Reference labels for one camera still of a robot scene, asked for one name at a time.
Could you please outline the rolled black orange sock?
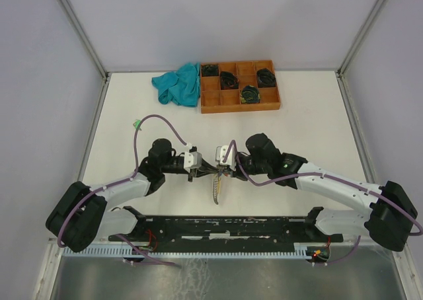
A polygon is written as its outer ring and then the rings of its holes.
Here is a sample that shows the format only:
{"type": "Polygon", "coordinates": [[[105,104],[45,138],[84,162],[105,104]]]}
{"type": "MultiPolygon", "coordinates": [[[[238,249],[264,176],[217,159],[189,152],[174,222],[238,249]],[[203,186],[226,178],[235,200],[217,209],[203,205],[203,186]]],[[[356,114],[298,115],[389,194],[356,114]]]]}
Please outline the rolled black orange sock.
{"type": "Polygon", "coordinates": [[[239,79],[228,71],[222,71],[219,75],[221,90],[238,89],[239,79]]]}

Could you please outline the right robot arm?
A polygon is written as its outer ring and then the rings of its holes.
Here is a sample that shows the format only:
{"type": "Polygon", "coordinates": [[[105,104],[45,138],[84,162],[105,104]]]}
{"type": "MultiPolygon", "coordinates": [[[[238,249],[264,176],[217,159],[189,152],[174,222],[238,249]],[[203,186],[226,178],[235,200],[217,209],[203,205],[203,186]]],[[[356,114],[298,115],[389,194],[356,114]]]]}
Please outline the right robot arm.
{"type": "Polygon", "coordinates": [[[282,153],[264,133],[250,136],[248,152],[238,151],[235,141],[216,150],[216,161],[233,176],[255,186],[277,184],[321,195],[344,205],[344,210],[314,207],[303,225],[310,241],[332,235],[369,237],[378,245],[400,252],[409,237],[422,235],[418,212],[403,187],[388,181],[384,185],[359,182],[329,172],[306,158],[282,153]],[[256,175],[268,179],[258,183],[256,175]]]}

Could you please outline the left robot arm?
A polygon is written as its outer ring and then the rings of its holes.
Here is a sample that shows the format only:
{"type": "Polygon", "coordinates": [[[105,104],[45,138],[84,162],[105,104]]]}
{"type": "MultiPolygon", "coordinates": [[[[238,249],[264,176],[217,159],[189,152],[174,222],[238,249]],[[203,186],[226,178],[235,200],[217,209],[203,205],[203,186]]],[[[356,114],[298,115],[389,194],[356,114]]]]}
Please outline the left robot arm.
{"type": "Polygon", "coordinates": [[[58,238],[60,246],[81,252],[94,240],[116,234],[138,241],[145,236],[146,224],[132,207],[123,204],[156,192],[166,174],[184,174],[189,180],[217,173],[192,147],[177,155],[167,139],[152,143],[137,170],[121,180],[100,186],[76,181],[69,186],[45,226],[58,238]]]}

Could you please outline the green tag key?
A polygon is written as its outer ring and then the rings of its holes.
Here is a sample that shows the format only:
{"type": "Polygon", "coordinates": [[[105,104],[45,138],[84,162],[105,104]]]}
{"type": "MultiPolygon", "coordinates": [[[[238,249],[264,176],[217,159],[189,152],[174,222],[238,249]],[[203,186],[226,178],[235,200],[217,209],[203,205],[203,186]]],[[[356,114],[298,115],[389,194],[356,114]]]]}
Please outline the green tag key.
{"type": "Polygon", "coordinates": [[[132,126],[134,127],[135,130],[139,130],[140,129],[140,123],[141,120],[135,120],[134,123],[132,124],[132,126]]]}

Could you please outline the rolled dark sock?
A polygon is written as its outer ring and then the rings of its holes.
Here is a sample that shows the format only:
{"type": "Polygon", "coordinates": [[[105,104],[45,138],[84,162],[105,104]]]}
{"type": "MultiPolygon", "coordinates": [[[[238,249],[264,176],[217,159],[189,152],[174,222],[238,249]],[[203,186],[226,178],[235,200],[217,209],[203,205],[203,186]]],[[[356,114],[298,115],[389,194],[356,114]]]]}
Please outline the rolled dark sock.
{"type": "Polygon", "coordinates": [[[217,77],[219,75],[218,64],[203,64],[201,66],[202,77],[217,77]]]}

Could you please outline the teal cloth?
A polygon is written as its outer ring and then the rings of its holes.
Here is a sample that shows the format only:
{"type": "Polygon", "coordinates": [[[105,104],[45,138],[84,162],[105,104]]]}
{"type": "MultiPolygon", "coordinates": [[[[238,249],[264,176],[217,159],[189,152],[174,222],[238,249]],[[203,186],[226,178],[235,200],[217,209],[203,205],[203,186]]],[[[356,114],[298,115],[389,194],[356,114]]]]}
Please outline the teal cloth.
{"type": "Polygon", "coordinates": [[[151,84],[157,89],[161,104],[195,108],[200,98],[200,64],[187,63],[177,71],[153,77],[151,84]]]}

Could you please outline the wooden compartment tray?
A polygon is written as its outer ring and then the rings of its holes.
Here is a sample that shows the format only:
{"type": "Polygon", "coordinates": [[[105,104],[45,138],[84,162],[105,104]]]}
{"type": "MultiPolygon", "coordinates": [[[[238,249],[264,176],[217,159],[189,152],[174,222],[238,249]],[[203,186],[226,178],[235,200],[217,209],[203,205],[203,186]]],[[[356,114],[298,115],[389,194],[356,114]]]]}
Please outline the wooden compartment tray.
{"type": "Polygon", "coordinates": [[[202,63],[200,65],[200,109],[203,114],[217,114],[226,112],[248,112],[278,110],[281,106],[281,99],[276,87],[260,88],[257,84],[256,72],[259,69],[267,68],[276,76],[273,61],[230,61],[202,63]],[[222,71],[233,73],[239,79],[238,89],[221,90],[220,78],[202,77],[201,66],[203,64],[218,64],[219,75],[222,71]],[[258,104],[241,104],[240,91],[247,85],[256,86],[260,92],[258,104]]]}

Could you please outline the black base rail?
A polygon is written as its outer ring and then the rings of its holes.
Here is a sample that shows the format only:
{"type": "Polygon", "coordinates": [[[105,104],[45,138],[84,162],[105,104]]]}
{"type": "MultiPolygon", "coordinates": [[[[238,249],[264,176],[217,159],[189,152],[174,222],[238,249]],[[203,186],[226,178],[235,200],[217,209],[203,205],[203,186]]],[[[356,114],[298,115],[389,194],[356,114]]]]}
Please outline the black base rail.
{"type": "Polygon", "coordinates": [[[153,243],[155,252],[293,252],[295,243],[341,243],[325,235],[308,217],[143,215],[125,235],[131,242],[153,243]]]}

